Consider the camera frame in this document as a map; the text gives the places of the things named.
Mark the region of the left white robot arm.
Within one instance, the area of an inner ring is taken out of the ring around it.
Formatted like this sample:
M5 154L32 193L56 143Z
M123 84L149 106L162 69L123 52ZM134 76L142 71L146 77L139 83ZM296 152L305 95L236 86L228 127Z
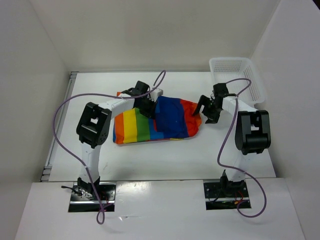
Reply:
M100 194L100 151L101 145L108 138L111 120L134 108L149 119L155 117L158 97L163 95L163 90L154 88L148 93L148 89L148 84L138 81L135 87L122 91L114 99L100 104L88 102L85 105L76 128L81 142L81 160L85 163L77 179L77 186L87 199L94 200Z

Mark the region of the rainbow striped shorts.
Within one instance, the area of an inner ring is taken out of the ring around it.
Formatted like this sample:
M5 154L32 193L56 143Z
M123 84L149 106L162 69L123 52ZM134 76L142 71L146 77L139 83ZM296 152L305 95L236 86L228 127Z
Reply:
M201 116L193 115L196 107L188 100L161 96L154 119L145 117L137 108L116 116L112 140L122 145L194 137L202 124Z

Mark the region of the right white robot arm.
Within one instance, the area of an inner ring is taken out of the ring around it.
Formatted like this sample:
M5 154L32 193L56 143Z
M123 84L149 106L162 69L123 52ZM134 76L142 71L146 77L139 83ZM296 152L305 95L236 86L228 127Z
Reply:
M211 97L200 96L193 112L194 116L201 112L207 117L206 124L216 124L223 111L232 115L229 130L217 155L218 165L224 167L219 191L225 197L230 197L242 189L253 155L263 153L271 145L268 111L258 110L239 100L240 94L247 88L248 86L238 93L230 93L226 83L217 83L213 86ZM228 165L221 162L221 156L233 129L233 143L238 152L233 163Z

